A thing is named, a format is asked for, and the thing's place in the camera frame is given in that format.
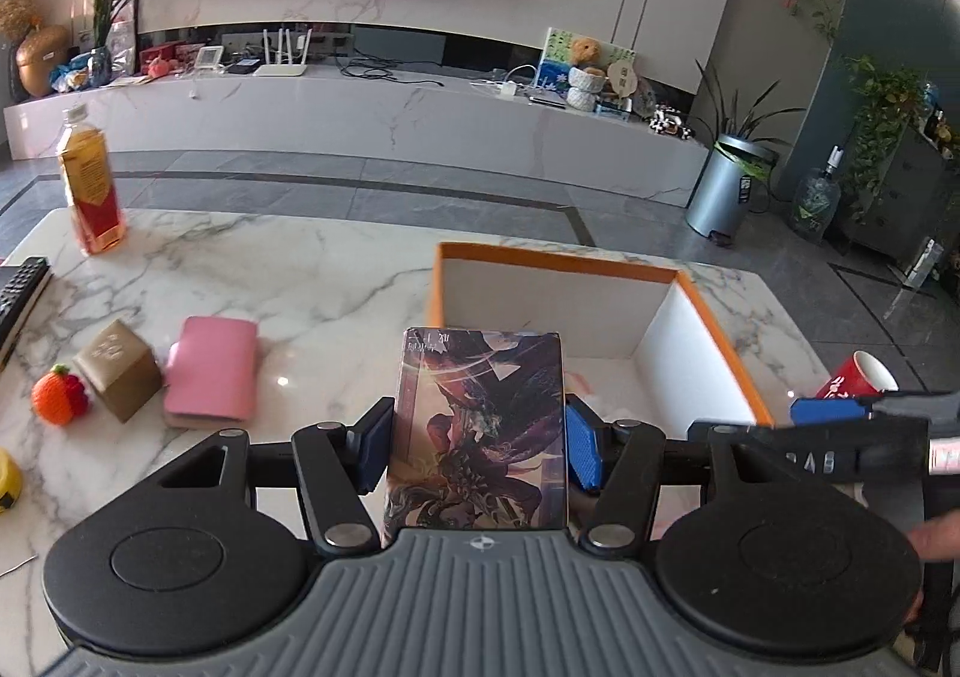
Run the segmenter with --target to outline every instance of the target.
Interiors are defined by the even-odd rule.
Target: dried flower
[[[19,40],[32,23],[40,23],[37,17],[37,0],[0,1],[0,32],[8,40]]]

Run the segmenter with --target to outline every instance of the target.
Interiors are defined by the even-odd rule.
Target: metallic trash can
[[[731,242],[747,216],[755,179],[720,148],[755,164],[773,165],[777,155],[756,143],[721,135],[707,156],[707,167],[686,209],[686,223],[705,238]]]

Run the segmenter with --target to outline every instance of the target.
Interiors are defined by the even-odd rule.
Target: marble tv stand
[[[467,79],[398,84],[311,65],[301,77],[184,76],[5,109],[13,159],[53,156],[64,110],[88,105],[112,151],[296,151],[470,167],[683,206],[707,150],[646,124],[504,100]]]

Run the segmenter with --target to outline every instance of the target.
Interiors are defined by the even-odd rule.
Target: gold vase
[[[70,31],[65,26],[44,26],[27,35],[16,52],[23,88],[35,98],[49,95],[50,71],[66,62],[69,47]]]

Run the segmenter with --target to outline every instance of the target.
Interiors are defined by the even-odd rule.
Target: pink notebook
[[[256,408],[256,323],[188,317],[170,349],[166,421],[176,427],[241,423]]]

